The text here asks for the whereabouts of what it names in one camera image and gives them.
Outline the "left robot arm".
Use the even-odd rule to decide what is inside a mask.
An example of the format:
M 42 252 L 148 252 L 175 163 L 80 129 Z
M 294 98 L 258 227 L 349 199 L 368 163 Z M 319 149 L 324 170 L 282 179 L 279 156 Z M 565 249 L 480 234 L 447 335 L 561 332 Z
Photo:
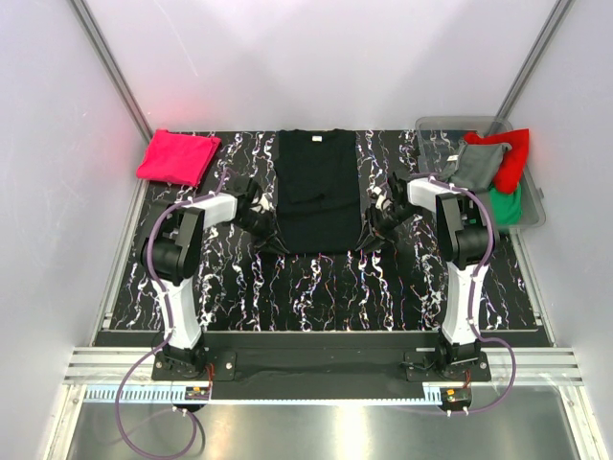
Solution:
M 203 233 L 231 224 L 252 237 L 259 251 L 285 255 L 274 209 L 260 184 L 238 176 L 202 196 L 152 208 L 140 242 L 140 264 L 147 271 L 160 303 L 163 340 L 153 351 L 155 366 L 195 380 L 213 374 L 204 335 L 196 318 L 193 279 L 199 268 Z

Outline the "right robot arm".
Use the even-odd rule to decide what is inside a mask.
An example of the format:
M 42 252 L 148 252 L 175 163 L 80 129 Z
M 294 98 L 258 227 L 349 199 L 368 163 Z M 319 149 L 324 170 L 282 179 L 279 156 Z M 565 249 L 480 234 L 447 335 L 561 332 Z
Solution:
M 480 296 L 499 234 L 490 215 L 487 192 L 471 192 L 434 174 L 388 177 L 389 190 L 374 187 L 357 248 L 373 252 L 396 237 L 410 217 L 430 212 L 436 243 L 448 270 L 447 304 L 433 355 L 422 369 L 447 380 L 461 380 L 479 365 Z

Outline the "black t-shirt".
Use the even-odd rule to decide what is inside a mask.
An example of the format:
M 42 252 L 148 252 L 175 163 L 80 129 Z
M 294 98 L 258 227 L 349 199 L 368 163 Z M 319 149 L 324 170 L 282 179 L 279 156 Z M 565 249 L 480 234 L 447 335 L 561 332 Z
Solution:
M 277 219 L 287 250 L 354 250 L 362 228 L 356 134 L 280 130 L 277 142 Z

